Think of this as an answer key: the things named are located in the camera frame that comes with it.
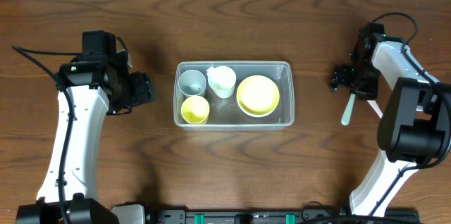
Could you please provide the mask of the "grey plastic cup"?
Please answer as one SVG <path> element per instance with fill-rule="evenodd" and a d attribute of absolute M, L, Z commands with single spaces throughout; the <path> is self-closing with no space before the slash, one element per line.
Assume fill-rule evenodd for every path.
<path fill-rule="evenodd" d="M 198 70 L 186 70 L 178 79 L 180 91 L 186 97 L 201 96 L 206 92 L 206 78 Z"/>

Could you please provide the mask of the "yellow plastic cup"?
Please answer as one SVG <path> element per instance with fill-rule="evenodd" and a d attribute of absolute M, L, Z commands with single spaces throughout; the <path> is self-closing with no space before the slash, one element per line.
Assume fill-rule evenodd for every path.
<path fill-rule="evenodd" d="M 209 102 L 201 96 L 188 97 L 181 106 L 181 115 L 189 124 L 206 124 L 209 119 Z"/>

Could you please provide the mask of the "yellow plastic bowl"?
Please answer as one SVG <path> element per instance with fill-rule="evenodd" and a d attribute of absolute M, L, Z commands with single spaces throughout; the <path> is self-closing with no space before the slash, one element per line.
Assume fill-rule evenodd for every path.
<path fill-rule="evenodd" d="M 263 75 L 252 75 L 239 84 L 236 99 L 237 103 L 244 104 L 254 113 L 263 113 L 272 106 L 278 106 L 280 90 L 270 78 Z"/>

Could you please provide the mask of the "white plastic cup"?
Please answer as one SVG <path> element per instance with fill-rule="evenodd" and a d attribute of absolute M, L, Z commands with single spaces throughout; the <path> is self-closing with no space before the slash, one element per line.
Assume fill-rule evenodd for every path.
<path fill-rule="evenodd" d="M 237 78 L 232 68 L 210 67 L 206 72 L 208 84 L 217 97 L 227 99 L 233 95 Z"/>

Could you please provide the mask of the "white plastic bowl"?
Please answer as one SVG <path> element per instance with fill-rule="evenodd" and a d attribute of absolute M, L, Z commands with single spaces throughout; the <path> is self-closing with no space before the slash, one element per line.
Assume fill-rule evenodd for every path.
<path fill-rule="evenodd" d="M 263 117 L 269 116 L 269 115 L 272 114 L 272 113 L 276 110 L 276 108 L 277 108 L 277 106 L 272 106 L 272 107 L 270 107 L 267 111 L 264 111 L 263 113 L 254 113 L 253 111 L 249 110 L 244 104 L 242 104 L 242 103 L 240 103 L 240 102 L 238 102 L 237 104 L 238 104 L 238 107 L 240 108 L 240 110 L 241 110 L 244 114 L 246 114 L 246 115 L 248 115 L 248 116 L 251 116 L 251 117 L 253 117 L 253 118 L 263 118 Z"/>

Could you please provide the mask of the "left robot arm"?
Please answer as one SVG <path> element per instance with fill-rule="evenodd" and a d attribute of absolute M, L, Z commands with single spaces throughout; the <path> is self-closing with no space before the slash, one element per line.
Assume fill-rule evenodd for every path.
<path fill-rule="evenodd" d="M 153 223 L 144 204 L 108 209 L 99 203 L 97 159 L 102 125 L 155 99 L 148 73 L 130 72 L 123 40 L 103 30 L 82 34 L 82 51 L 57 73 L 58 125 L 49 168 L 34 204 L 19 206 L 17 223 Z"/>

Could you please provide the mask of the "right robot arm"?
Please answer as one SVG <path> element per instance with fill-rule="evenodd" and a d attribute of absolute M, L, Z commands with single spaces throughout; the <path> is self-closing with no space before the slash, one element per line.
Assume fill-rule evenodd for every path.
<path fill-rule="evenodd" d="M 376 160 L 350 195 L 352 215 L 383 217 L 413 174 L 436 166 L 450 152 L 450 85 L 427 73 L 407 41 L 388 36 L 381 23 L 360 29 L 350 60 L 351 65 L 337 67 L 330 80 L 332 91 L 350 91 L 343 125 L 349 124 L 356 99 L 376 102 L 379 78 L 392 90 L 379 113 Z"/>

